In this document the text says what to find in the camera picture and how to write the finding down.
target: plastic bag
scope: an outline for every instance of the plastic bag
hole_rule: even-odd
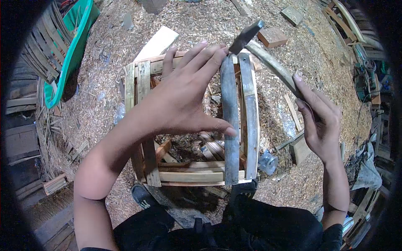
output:
[[[120,104],[116,109],[116,114],[113,117],[113,123],[117,125],[117,123],[124,118],[125,115],[125,106],[124,104]]]
[[[258,169],[266,172],[268,175],[272,175],[278,166],[278,157],[273,156],[268,150],[258,158]]]

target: left hand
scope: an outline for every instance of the left hand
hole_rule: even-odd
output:
[[[129,114],[141,112],[150,120],[152,134],[218,131],[237,135],[230,123],[203,112],[202,99],[208,83],[229,53],[224,44],[204,49],[206,46],[206,41],[194,46],[174,70],[177,48],[171,47],[163,60],[161,83],[130,111]]]

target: sawdust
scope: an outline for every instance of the sawdust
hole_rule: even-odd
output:
[[[204,39],[212,45],[230,45],[235,36],[246,26],[261,18],[266,27],[279,27],[289,37],[286,45],[267,49],[289,72],[299,70],[303,79],[312,88],[318,88],[331,97],[343,112],[340,139],[346,143],[348,156],[354,151],[357,137],[365,139],[368,135],[371,117],[364,106],[357,127],[357,114],[360,102],[357,99],[352,78],[350,62],[343,61],[348,52],[321,13],[321,9],[310,1],[253,1],[249,7],[253,17],[240,16],[232,3],[226,1],[205,1],[198,4],[168,2],[159,15],[146,13],[141,4],[131,0],[114,0],[102,6],[101,14],[90,30],[84,58],[78,73],[78,94],[63,103],[61,142],[71,143],[76,149],[89,139],[90,148],[96,145],[112,128],[117,107],[121,105],[119,79],[124,78],[122,67],[133,61],[141,48],[152,35],[165,25],[180,36],[175,45],[179,50],[190,49]],[[305,25],[293,27],[280,11],[292,5],[303,16]],[[131,11],[134,28],[126,31],[120,25],[125,13]],[[291,118],[284,94],[293,100],[291,92],[263,66],[256,72],[258,103],[261,126],[261,149],[274,146],[293,137],[297,132]],[[222,116],[219,104],[211,100],[211,95],[220,95],[219,76],[210,83],[212,94],[207,90],[203,105],[206,113]],[[166,136],[158,136],[161,143]],[[180,161],[199,160],[201,141],[197,135],[172,136],[171,154]],[[69,181],[84,157],[90,150],[85,149],[72,164],[60,161],[61,169],[67,173]],[[274,176],[262,176],[256,199],[276,206],[295,206],[313,210],[322,201],[322,164],[314,154],[294,167],[291,164],[288,148],[282,149],[279,166]],[[140,207],[131,197],[130,188],[135,183],[131,163],[128,162],[106,198],[107,209],[112,225],[116,227]],[[224,206],[206,215],[219,218]]]

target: right hand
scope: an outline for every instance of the right hand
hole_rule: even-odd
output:
[[[297,73],[293,75],[297,88],[320,119],[314,120],[310,107],[301,99],[296,104],[304,119],[304,138],[308,147],[324,164],[340,158],[339,132],[342,113],[328,97],[316,89],[311,90]]]

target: black pants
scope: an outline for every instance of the black pants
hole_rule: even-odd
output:
[[[222,223],[169,232],[174,219],[147,208],[114,229],[120,250],[317,250],[322,226],[307,210],[275,207],[238,195]]]

